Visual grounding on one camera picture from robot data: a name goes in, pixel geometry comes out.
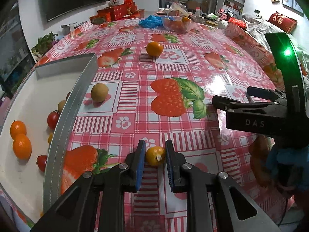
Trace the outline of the right blue-gloved hand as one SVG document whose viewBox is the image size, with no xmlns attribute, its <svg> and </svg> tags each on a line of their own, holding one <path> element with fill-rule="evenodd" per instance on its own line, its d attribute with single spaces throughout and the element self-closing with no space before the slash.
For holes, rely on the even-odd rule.
<svg viewBox="0 0 309 232">
<path fill-rule="evenodd" d="M 308 190 L 308 147 L 293 150 L 273 145 L 266 168 L 281 192 L 293 194 Z"/>
</svg>

